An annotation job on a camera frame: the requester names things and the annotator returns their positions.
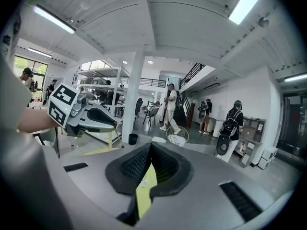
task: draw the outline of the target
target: fluorescent light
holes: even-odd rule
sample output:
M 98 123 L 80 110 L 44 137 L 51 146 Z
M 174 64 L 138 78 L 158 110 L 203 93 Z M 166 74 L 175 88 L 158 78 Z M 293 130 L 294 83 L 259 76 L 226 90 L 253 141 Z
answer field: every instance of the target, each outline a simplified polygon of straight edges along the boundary
M 64 30 L 66 30 L 70 34 L 74 34 L 75 31 L 76 31 L 74 28 L 72 28 L 71 26 L 69 26 L 65 22 L 63 22 L 60 18 L 57 18 L 55 15 L 51 14 L 50 12 L 48 12 L 46 9 L 44 9 L 43 7 L 41 7 L 39 5 L 34 6 L 33 11 L 35 13 L 45 17 L 47 20 L 50 20 L 51 22 L 58 25 L 59 27 L 63 28 Z
M 34 52 L 34 53 L 38 53 L 38 54 L 40 54 L 40 55 L 43 55 L 43 56 L 49 57 L 49 58 L 51 58 L 51 57 L 52 57 L 51 55 L 46 54 L 46 53 L 43 53 L 43 52 L 38 51 L 38 50 L 36 50 L 36 49 L 28 48 L 28 50 L 29 50 L 29 51 L 32 51 L 32 52 Z
M 240 0 L 229 16 L 229 19 L 239 25 L 257 1 L 258 0 Z
M 307 78 L 307 74 L 303 74 L 303 75 L 287 78 L 284 81 L 290 82 L 290 81 L 301 80 L 301 79 L 306 79 L 306 78 Z

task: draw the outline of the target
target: glass door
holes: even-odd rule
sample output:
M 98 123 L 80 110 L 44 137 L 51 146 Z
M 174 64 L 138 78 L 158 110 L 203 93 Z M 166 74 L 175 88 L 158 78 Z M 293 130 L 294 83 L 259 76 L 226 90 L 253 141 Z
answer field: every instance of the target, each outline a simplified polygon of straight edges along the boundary
M 284 95 L 283 124 L 277 148 L 307 158 L 307 93 Z

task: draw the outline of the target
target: trash can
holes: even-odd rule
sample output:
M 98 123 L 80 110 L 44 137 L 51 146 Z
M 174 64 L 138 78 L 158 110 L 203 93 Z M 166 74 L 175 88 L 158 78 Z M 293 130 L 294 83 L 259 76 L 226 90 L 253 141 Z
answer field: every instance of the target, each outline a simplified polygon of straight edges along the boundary
M 137 139 L 138 139 L 138 135 L 137 134 L 133 134 L 133 133 L 131 133 L 130 135 L 129 135 L 129 140 L 128 140 L 128 143 L 130 144 L 130 145 L 135 145 L 136 144 L 136 141 L 137 141 Z

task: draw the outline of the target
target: black chair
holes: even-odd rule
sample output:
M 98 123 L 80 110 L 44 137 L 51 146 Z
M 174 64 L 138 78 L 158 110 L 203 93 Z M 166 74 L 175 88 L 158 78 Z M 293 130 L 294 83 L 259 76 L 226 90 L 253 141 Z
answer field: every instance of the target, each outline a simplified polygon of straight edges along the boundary
M 144 118 L 143 124 L 145 123 L 145 119 L 148 116 L 149 117 L 149 121 L 148 121 L 149 126 L 152 125 L 152 123 L 151 123 L 152 117 L 154 117 L 154 125 L 155 125 L 155 116 L 157 115 L 158 111 L 159 111 L 159 107 L 156 107 L 156 106 L 154 108 L 151 108 L 150 110 L 148 110 L 147 113 L 146 113 L 146 116 Z
M 135 118 L 134 118 L 134 123 L 135 123 L 135 120 L 136 120 L 136 117 L 139 117 L 139 112 L 141 110 L 141 106 L 142 106 L 142 103 L 136 103 L 136 106 L 135 106 L 135 112 L 134 112 L 134 115 L 135 115 Z

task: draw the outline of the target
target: handheld device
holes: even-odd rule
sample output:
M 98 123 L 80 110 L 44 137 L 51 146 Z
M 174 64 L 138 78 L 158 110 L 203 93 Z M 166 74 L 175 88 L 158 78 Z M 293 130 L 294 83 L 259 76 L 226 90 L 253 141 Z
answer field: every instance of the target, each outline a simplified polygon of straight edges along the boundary
M 50 95 L 48 114 L 73 137 L 90 132 L 112 132 L 117 119 L 103 106 L 90 103 L 86 96 L 61 83 Z

